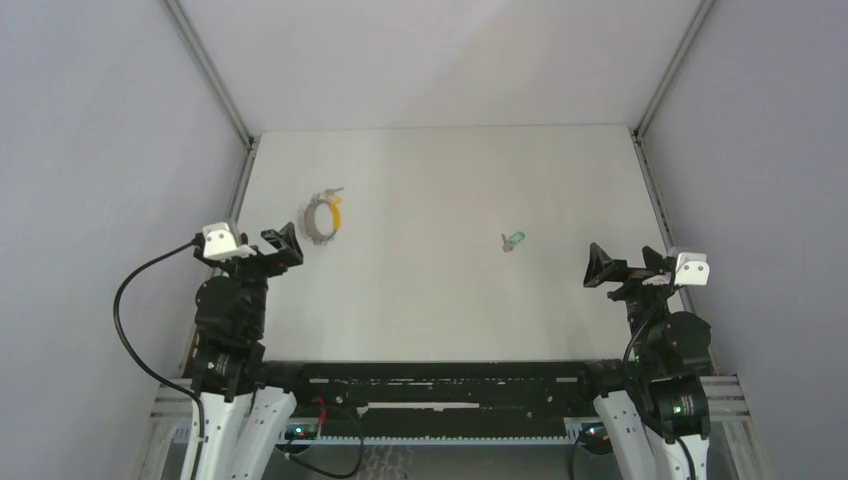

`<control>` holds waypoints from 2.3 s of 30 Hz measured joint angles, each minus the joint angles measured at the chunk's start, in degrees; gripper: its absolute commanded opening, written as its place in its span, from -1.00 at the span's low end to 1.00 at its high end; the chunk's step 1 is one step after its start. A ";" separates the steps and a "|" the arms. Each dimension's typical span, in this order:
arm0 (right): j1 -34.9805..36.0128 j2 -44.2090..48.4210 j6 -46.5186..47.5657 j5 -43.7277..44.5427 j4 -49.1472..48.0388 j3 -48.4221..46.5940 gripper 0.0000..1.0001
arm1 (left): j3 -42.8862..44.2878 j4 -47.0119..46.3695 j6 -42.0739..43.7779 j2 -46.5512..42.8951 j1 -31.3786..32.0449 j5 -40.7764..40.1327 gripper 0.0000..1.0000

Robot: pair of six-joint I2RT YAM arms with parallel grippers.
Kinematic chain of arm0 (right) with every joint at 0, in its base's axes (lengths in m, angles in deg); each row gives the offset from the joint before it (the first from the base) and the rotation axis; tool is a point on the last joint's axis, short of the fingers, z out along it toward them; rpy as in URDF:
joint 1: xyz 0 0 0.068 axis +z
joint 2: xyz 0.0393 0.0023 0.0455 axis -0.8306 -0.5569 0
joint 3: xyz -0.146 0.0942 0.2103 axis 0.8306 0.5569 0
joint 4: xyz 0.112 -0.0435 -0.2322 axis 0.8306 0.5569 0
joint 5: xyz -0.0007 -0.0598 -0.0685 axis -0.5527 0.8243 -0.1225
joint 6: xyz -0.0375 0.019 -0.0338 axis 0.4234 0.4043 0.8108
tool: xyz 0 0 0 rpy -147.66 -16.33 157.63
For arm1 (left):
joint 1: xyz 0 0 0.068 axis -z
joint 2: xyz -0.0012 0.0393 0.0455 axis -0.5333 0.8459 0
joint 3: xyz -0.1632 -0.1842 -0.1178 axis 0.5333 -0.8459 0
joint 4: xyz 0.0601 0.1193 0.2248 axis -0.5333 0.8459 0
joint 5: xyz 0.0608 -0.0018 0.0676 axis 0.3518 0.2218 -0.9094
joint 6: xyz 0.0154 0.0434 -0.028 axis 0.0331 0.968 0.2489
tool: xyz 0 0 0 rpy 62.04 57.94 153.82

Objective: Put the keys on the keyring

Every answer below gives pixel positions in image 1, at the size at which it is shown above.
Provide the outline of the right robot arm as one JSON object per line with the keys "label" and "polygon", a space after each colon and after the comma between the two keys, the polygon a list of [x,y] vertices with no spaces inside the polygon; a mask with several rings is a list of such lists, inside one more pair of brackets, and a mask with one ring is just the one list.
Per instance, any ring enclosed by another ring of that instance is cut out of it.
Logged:
{"label": "right robot arm", "polygon": [[583,285],[616,284],[608,292],[626,308],[630,338],[621,359],[589,362],[579,375],[578,402],[598,416],[582,425],[575,446],[613,455],[624,479],[704,479],[711,419],[702,376],[712,369],[711,326],[698,315],[672,311],[682,288],[704,286],[704,253],[642,249],[643,265],[589,247]]}

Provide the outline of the key with green tag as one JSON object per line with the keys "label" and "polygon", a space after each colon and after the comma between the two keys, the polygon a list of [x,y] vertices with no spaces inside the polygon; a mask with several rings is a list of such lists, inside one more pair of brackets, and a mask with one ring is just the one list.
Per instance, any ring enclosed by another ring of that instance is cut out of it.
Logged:
{"label": "key with green tag", "polygon": [[526,239],[526,234],[522,231],[517,231],[511,235],[502,234],[502,250],[505,253],[512,252],[516,246]]}

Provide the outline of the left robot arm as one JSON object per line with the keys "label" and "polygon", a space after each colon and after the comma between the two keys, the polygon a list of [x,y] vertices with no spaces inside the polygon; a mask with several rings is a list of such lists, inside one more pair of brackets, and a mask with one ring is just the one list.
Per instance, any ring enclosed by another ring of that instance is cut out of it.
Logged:
{"label": "left robot arm", "polygon": [[207,225],[194,257],[218,270],[195,294],[198,334],[190,391],[191,438],[184,479],[259,479],[290,417],[311,407],[311,388],[296,379],[277,387],[263,378],[262,343],[270,279],[303,263],[296,227],[261,233],[263,253],[230,223]]}

